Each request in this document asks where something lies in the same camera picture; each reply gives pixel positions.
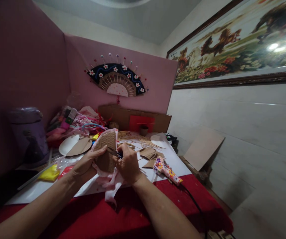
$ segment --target ceiling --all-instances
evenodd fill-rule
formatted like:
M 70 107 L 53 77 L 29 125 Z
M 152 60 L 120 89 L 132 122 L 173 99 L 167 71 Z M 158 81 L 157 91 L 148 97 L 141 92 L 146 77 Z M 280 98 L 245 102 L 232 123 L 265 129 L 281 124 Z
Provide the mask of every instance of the ceiling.
M 201 0 L 35 1 L 134 37 L 161 44 Z

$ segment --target floral glue gun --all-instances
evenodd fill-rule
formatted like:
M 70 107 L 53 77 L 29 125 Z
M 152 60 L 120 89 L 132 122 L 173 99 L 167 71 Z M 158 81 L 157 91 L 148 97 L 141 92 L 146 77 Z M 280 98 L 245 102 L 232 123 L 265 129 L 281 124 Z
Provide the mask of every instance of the floral glue gun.
M 154 171 L 157 175 L 165 174 L 173 183 L 179 185 L 183 180 L 176 176 L 172 168 L 166 164 L 165 160 L 162 157 L 157 157 L 154 163 Z

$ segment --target purple thermos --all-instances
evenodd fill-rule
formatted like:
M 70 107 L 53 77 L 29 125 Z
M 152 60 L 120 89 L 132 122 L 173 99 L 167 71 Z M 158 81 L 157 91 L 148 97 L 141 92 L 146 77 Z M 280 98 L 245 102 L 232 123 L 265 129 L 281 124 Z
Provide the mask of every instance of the purple thermos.
M 29 168 L 45 164 L 49 158 L 42 113 L 36 107 L 16 108 L 9 112 L 23 162 Z

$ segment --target hand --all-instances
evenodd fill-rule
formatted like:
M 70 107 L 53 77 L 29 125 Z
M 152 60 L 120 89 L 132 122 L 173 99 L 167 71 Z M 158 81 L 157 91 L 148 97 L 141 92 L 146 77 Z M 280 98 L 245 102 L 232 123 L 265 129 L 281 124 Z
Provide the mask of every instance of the hand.
M 98 156 L 105 153 L 107 146 L 94 151 L 87 152 L 71 169 L 69 175 L 76 181 L 80 182 L 82 185 L 89 181 L 92 177 L 96 175 L 96 170 L 92 167 L 93 160 Z
M 123 151 L 123 159 L 113 156 L 116 168 L 119 170 L 124 180 L 132 185 L 142 176 L 139 168 L 139 162 L 137 161 L 137 154 L 125 143 L 119 146 L 116 150 L 118 152 Z

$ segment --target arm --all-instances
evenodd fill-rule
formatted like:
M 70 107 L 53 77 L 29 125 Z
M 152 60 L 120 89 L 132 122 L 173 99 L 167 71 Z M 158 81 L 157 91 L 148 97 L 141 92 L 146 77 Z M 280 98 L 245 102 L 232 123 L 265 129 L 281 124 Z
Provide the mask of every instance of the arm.
M 123 159 L 113 157 L 116 167 L 142 200 L 158 236 L 200 239 L 200 234 L 181 210 L 140 172 L 136 152 L 126 144 L 117 150 L 123 151 Z
M 38 238 L 81 186 L 96 175 L 93 159 L 106 147 L 88 152 L 73 169 L 19 212 L 0 224 L 0 238 Z

